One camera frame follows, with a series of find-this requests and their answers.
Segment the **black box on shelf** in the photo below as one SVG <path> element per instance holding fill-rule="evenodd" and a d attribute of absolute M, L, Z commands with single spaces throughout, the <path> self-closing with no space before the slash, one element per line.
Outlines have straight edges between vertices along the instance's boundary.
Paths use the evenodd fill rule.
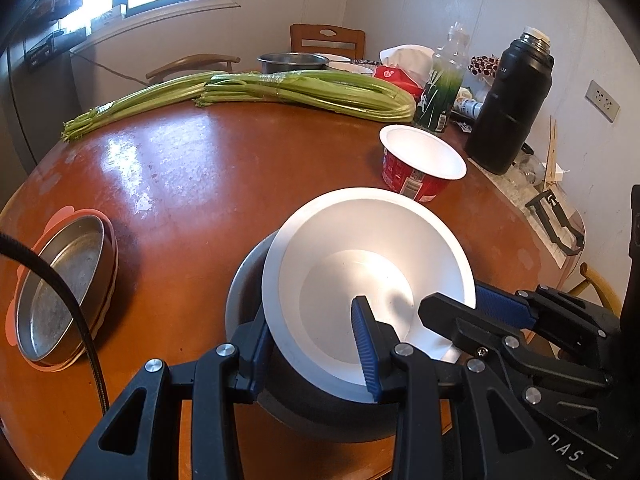
<path fill-rule="evenodd" d="M 87 38 L 85 27 L 73 30 L 58 29 L 45 36 L 38 44 L 29 49 L 24 56 L 25 64 L 30 72 L 49 63 L 52 58 L 81 44 Z"/>

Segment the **far metal bowl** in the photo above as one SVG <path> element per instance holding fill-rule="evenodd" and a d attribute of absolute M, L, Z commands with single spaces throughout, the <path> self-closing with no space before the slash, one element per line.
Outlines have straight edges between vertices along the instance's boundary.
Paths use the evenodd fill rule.
<path fill-rule="evenodd" d="M 330 62 L 325 56 L 306 52 L 267 53 L 258 56 L 257 61 L 263 74 L 326 70 Z"/>

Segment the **celery bunch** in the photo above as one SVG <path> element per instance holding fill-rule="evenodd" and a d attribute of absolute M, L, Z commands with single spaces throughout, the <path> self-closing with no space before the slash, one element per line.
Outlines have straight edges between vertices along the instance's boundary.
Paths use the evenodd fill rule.
<path fill-rule="evenodd" d="M 195 103 L 222 102 L 296 104 L 383 124 L 406 124 L 416 111 L 412 95 L 394 84 L 339 70 L 215 74 Z"/>
<path fill-rule="evenodd" d="M 159 84 L 151 84 L 128 96 L 93 107 L 74 119 L 64 122 L 61 140 L 64 142 L 79 140 L 88 133 L 113 122 L 164 106 L 194 100 L 201 95 L 212 77 L 219 74 L 222 74 L 222 70 L 209 70 L 181 76 Z"/>

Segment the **green label plastic bottle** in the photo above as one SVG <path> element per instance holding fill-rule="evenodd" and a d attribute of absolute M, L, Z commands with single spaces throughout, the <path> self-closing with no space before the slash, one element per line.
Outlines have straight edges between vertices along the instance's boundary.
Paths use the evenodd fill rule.
<path fill-rule="evenodd" d="M 447 41 L 433 55 L 430 76 L 416 104 L 416 127 L 433 134 L 444 132 L 468 67 L 469 42 L 470 35 L 460 22 L 449 27 Z"/>

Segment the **wooden chopsticks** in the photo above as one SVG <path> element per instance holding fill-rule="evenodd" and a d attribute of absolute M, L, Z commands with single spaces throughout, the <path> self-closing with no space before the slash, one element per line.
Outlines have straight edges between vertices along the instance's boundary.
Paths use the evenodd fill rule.
<path fill-rule="evenodd" d="M 547 191 L 554 185 L 555 168 L 556 168 L 556 141 L 558 133 L 556 132 L 556 120 L 553 116 L 549 117 L 549 144 L 546 158 L 546 166 L 544 166 L 544 183 L 542 189 Z"/>

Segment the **black clamp tool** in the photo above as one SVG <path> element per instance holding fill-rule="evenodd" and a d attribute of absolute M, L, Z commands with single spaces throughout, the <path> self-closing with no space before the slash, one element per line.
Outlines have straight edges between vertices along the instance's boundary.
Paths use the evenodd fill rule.
<path fill-rule="evenodd" d="M 529 200 L 525 207 L 533 211 L 540 221 L 549 240 L 567 257 L 579 255 L 585 247 L 585 235 L 576 229 L 568 220 L 567 215 L 556 198 L 552 189 L 538 193 Z M 560 235 L 567 232 L 573 239 L 573 244 L 567 245 Z"/>

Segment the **celery bunch right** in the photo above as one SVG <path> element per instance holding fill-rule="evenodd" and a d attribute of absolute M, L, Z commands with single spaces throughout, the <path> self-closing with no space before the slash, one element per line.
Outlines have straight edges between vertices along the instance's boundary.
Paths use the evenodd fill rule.
<path fill-rule="evenodd" d="M 394 84 L 339 70 L 215 74 L 195 103 L 222 102 L 296 104 L 383 124 L 406 124 L 416 111 L 412 95 Z"/>

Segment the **white dish with food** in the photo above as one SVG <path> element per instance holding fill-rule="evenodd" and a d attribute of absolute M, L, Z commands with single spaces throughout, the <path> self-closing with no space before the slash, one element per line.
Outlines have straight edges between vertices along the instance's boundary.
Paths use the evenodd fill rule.
<path fill-rule="evenodd" d="M 372 76 L 374 74 L 374 70 L 371 70 L 367 66 L 352 62 L 352 60 L 350 58 L 346 58 L 346 56 L 329 53 L 321 53 L 321 56 L 329 61 L 328 67 L 330 70 L 339 70 L 340 72 L 349 72 L 366 76 Z"/>

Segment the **wooden slat-back chair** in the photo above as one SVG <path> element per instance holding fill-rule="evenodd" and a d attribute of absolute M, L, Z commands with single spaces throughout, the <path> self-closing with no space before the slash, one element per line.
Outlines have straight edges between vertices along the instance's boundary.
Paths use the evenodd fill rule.
<path fill-rule="evenodd" d="M 360 60 L 366 50 L 366 33 L 334 25 L 296 23 L 290 26 L 291 50 L 327 53 Z"/>

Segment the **black thermos flask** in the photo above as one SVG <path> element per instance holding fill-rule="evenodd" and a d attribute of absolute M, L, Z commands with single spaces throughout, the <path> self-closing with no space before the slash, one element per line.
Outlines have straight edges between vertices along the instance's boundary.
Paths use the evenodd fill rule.
<path fill-rule="evenodd" d="M 550 38 L 527 27 L 503 51 L 465 151 L 478 166 L 505 174 L 525 143 L 552 85 Z"/>

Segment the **red paper bowl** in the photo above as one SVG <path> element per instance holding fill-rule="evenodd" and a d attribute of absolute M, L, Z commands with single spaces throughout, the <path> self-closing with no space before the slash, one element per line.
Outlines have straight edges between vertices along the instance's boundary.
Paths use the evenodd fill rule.
<path fill-rule="evenodd" d="M 463 157 L 438 136 L 406 125 L 380 130 L 383 182 L 392 191 L 426 204 L 466 176 Z"/>
<path fill-rule="evenodd" d="M 285 361 L 311 385 L 370 404 L 350 320 L 366 297 L 375 319 L 434 360 L 461 354 L 418 310 L 441 294 L 476 305 L 474 276 L 448 226 L 426 207 L 378 188 L 323 194 L 283 223 L 262 269 L 262 307 Z"/>

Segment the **stainless steel bowl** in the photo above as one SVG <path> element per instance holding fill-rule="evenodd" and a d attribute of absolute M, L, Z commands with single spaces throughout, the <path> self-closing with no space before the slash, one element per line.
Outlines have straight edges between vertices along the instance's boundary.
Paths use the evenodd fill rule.
<path fill-rule="evenodd" d="M 226 335 L 253 321 L 262 299 L 262 269 L 274 236 L 261 240 L 244 258 L 231 282 Z M 311 385 L 273 349 L 258 404 L 282 424 L 309 437 L 343 443 L 381 440 L 395 434 L 397 408 L 339 399 Z"/>

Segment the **celery bunch left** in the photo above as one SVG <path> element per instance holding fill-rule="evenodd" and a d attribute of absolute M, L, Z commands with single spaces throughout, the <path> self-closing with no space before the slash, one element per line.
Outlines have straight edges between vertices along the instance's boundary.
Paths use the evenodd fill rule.
<path fill-rule="evenodd" d="M 201 95 L 212 77 L 219 74 L 222 74 L 222 70 L 209 70 L 181 76 L 159 84 L 151 84 L 128 96 L 93 107 L 74 119 L 64 122 L 61 140 L 64 142 L 79 140 L 88 133 L 113 122 L 164 106 L 194 100 Z"/>

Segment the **red tissue pack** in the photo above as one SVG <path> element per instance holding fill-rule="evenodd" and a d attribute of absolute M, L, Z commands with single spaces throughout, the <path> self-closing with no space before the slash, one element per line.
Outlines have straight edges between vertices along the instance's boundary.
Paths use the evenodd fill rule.
<path fill-rule="evenodd" d="M 407 91 L 416 101 L 430 78 L 434 51 L 420 44 L 402 44 L 380 52 L 373 76 Z"/>

